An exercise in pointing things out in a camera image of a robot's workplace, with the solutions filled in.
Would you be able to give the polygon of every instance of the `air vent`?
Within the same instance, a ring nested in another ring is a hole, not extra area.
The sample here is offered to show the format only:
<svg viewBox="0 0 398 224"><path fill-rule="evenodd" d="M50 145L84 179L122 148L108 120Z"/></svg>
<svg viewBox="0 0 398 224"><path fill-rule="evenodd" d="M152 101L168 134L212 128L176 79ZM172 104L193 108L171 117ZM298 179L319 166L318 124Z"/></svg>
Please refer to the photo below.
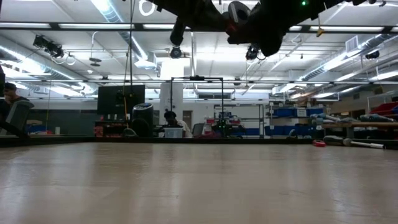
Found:
<svg viewBox="0 0 398 224"><path fill-rule="evenodd" d="M377 87L377 88L375 88L375 89L373 90L373 93L374 93L375 95L383 94L383 88Z"/></svg>
<svg viewBox="0 0 398 224"><path fill-rule="evenodd" d="M223 95L221 93L199 93L199 99L221 99ZM230 93L224 93L224 99L231 99Z"/></svg>
<svg viewBox="0 0 398 224"><path fill-rule="evenodd" d="M353 98L354 98L354 100L357 100L357 99L359 99L359 93L355 93L354 95L353 95Z"/></svg>
<svg viewBox="0 0 398 224"><path fill-rule="evenodd" d="M346 41L346 52L350 53L353 50L358 48L358 36L351 38L350 40Z"/></svg>

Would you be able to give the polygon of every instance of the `ceiling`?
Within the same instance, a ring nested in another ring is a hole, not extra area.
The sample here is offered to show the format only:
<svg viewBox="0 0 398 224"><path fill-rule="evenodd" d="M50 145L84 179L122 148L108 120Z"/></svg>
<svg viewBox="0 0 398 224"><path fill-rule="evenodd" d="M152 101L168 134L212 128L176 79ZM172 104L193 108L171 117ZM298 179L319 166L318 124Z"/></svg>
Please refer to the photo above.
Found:
<svg viewBox="0 0 398 224"><path fill-rule="evenodd" d="M253 7L255 1L245 2ZM116 10L125 22L129 20L129 1L113 0ZM379 7L379 2L373 6L363 4L353 7L350 4L340 4L320 14L323 25L353 25L353 26L396 26L398 1L387 1L387 5ZM149 12L150 3L144 3L142 10ZM220 11L227 9L227 4L216 7ZM167 11L157 12L149 16L143 16L140 12L140 1L136 1L134 22L143 23L173 23L174 15ZM52 1L23 1L3 0L0 21L19 22L106 22L99 10L90 0L52 0ZM304 21L302 24L317 25L317 21ZM0 30L3 36L15 44L36 51L48 59L49 55L43 50L37 50L33 45L36 35L44 35L48 39L63 46L64 51L76 58L76 63L61 66L73 71L87 79L100 79L108 76L110 79L123 79L126 71L127 43L117 32L99 32L94 37L93 51L91 53L91 37L93 32L59 32L59 31L28 31L28 30ZM169 60L167 54L172 47L169 40L169 32L135 32L133 33L137 43L148 52L154 52L158 62ZM314 34L287 34L280 51L263 61L255 61L249 64L245 59L248 45L229 45L226 41L227 34L217 32L197 32L195 44L197 47L196 75L206 77L224 77L233 80L240 77L243 80L292 80L289 71L301 71L309 69L324 61L331 55L344 50L345 42L354 37L354 34L323 34L316 37ZM386 43L381 47L381 57L388 58L397 49L397 39ZM191 56L191 33L186 32L181 45L183 52ZM93 67L90 57L102 60L100 67ZM191 75L190 59L185 58L184 75ZM362 61L362 65L372 64L374 61ZM359 57L333 69L341 72L341 75L353 72L361 68ZM158 79L157 72L153 70L132 68L134 80ZM158 84L148 84L149 88L158 88ZM273 84L256 85L255 88L271 89Z"/></svg>

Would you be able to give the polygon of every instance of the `white container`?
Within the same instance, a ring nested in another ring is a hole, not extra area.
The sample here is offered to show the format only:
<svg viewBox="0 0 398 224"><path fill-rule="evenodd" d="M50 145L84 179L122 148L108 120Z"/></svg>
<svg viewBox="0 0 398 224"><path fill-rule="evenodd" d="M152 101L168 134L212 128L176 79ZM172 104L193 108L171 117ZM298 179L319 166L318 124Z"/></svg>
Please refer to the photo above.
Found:
<svg viewBox="0 0 398 224"><path fill-rule="evenodd" d="M182 128L164 128L165 138L182 138Z"/></svg>

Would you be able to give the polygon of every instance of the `red object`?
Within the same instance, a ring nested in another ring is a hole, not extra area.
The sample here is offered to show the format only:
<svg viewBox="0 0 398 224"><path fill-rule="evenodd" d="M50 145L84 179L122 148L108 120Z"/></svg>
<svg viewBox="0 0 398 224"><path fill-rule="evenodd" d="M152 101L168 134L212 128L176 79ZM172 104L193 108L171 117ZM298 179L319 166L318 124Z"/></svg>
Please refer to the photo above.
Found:
<svg viewBox="0 0 398 224"><path fill-rule="evenodd" d="M381 116L394 114L393 109L398 106L398 102L393 103L384 103L378 106L376 109L373 109L370 113L371 114L378 114Z"/></svg>
<svg viewBox="0 0 398 224"><path fill-rule="evenodd" d="M326 144L321 140L314 140L312 142L312 144L316 147L325 147L326 146Z"/></svg>

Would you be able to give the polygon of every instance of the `wooden floor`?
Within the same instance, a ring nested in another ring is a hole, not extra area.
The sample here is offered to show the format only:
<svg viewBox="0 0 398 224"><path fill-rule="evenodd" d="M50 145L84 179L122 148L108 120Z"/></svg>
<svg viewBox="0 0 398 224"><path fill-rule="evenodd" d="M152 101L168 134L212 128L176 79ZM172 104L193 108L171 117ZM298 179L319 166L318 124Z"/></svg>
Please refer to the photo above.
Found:
<svg viewBox="0 0 398 224"><path fill-rule="evenodd" d="M398 223L398 152L111 143L1 149L0 223Z"/></svg>

